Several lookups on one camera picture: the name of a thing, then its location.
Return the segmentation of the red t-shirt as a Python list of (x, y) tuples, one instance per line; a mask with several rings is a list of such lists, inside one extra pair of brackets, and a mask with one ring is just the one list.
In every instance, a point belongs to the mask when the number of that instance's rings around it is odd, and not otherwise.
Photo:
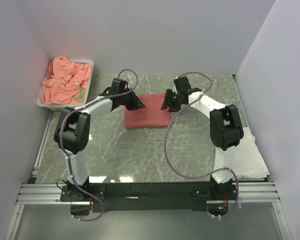
[(124, 108), (124, 125), (126, 129), (168, 127), (171, 121), (168, 109), (161, 110), (165, 94), (144, 94), (138, 98), (145, 108), (129, 111)]

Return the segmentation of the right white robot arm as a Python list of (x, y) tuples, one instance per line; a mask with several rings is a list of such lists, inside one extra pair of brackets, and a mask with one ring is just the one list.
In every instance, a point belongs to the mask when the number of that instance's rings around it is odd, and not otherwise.
[(209, 187), (212, 198), (220, 200), (227, 194), (224, 185), (235, 176), (232, 171), (234, 153), (244, 137), (244, 130), (236, 105), (225, 105), (206, 95), (207, 90), (193, 88), (185, 74), (176, 77), (174, 89), (165, 91), (161, 110), (179, 114), (192, 107), (209, 118), (209, 135), (215, 146), (214, 170), (209, 173), (216, 182)]

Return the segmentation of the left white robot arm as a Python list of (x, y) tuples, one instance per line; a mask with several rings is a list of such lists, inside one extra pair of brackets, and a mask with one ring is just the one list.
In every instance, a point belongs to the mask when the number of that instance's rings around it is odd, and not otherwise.
[(54, 141), (62, 150), (67, 163), (67, 187), (78, 201), (86, 200), (92, 193), (89, 176), (85, 167), (84, 149), (89, 142), (93, 120), (124, 106), (128, 111), (144, 109), (133, 88), (121, 78), (114, 78), (94, 100), (80, 107), (65, 107), (59, 117), (54, 133)]

